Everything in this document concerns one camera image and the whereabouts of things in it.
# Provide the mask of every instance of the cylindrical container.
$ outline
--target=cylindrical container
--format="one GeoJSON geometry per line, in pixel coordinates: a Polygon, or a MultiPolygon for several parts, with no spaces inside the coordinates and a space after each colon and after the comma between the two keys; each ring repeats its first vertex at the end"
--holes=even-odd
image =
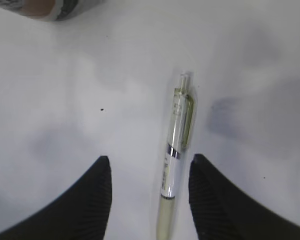
{"type": "Polygon", "coordinates": [[[0,0],[0,7],[20,15],[44,21],[65,19],[86,0],[0,0]]]}

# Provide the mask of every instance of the pen barrel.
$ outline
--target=pen barrel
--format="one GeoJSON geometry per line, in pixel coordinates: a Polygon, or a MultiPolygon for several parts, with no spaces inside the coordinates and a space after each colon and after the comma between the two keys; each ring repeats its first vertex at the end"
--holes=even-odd
{"type": "Polygon", "coordinates": [[[175,198],[167,199],[162,196],[160,198],[156,240],[169,240],[171,238],[175,201],[175,198]]]}

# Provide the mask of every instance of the white surface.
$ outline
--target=white surface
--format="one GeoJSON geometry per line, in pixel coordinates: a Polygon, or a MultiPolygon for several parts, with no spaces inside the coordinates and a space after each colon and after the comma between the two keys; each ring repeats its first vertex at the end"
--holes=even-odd
{"type": "Polygon", "coordinates": [[[173,239],[197,239],[194,153],[300,225],[300,0],[108,0],[56,24],[0,10],[0,231],[109,155],[105,239],[155,239],[183,70],[198,105],[173,239]]]}

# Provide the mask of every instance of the clear plastic pen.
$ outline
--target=clear plastic pen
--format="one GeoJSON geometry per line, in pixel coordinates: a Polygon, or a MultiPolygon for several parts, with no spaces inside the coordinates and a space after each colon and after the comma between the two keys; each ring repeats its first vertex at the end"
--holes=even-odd
{"type": "Polygon", "coordinates": [[[161,197],[156,226],[156,240],[169,240],[176,195],[182,175],[182,152],[188,146],[194,100],[189,94],[189,74],[182,74],[180,87],[174,90],[172,114],[164,157],[161,197]]]}

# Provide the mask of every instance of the label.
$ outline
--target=label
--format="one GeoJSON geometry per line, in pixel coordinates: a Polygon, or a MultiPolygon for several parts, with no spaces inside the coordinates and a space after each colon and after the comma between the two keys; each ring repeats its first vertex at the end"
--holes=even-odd
{"type": "Polygon", "coordinates": [[[165,153],[161,195],[173,199],[178,192],[181,181],[182,163],[179,159],[165,153]]]}

